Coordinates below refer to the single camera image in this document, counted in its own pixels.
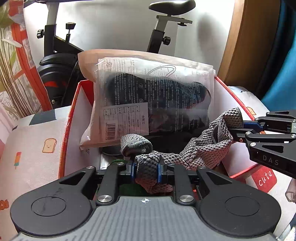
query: barcode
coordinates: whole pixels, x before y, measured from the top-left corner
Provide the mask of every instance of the barcode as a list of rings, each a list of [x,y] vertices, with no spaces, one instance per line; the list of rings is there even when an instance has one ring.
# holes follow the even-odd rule
[[[105,127],[106,140],[115,140],[116,124],[107,124]]]

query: round pivot cover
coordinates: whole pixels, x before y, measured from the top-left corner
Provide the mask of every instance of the round pivot cover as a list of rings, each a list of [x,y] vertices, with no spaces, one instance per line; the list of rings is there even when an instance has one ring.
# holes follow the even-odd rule
[[[83,194],[44,187],[20,196],[12,204],[10,215],[18,232],[60,235],[79,227],[89,217],[91,204]]]
[[[247,185],[217,185],[202,200],[202,218],[224,234],[255,237],[273,232],[280,217],[278,202],[267,193]]]

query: gray gripper base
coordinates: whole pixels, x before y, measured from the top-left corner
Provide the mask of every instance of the gray gripper base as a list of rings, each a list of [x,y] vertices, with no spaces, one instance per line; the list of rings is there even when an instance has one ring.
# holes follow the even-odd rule
[[[250,241],[227,237],[205,225],[190,206],[175,204],[170,197],[120,197],[111,206],[99,206],[90,219],[73,232],[52,238],[18,234],[13,241]],[[272,234],[252,241],[275,241]]]

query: blue fabric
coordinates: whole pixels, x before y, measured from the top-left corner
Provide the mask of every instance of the blue fabric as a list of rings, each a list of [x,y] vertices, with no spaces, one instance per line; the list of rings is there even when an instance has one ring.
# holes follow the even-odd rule
[[[254,94],[263,98],[279,74],[285,58],[292,47],[296,30],[296,12],[281,0],[279,22],[274,43],[262,77]]]
[[[278,76],[262,102],[270,111],[296,109],[296,35]]]

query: metal screw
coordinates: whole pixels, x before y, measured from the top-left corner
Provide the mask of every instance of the metal screw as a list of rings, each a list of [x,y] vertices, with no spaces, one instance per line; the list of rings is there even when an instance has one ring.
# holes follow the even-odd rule
[[[194,200],[191,195],[182,195],[179,199],[181,202],[192,202]]]
[[[110,195],[101,195],[98,197],[99,202],[110,202],[112,201],[112,197]]]

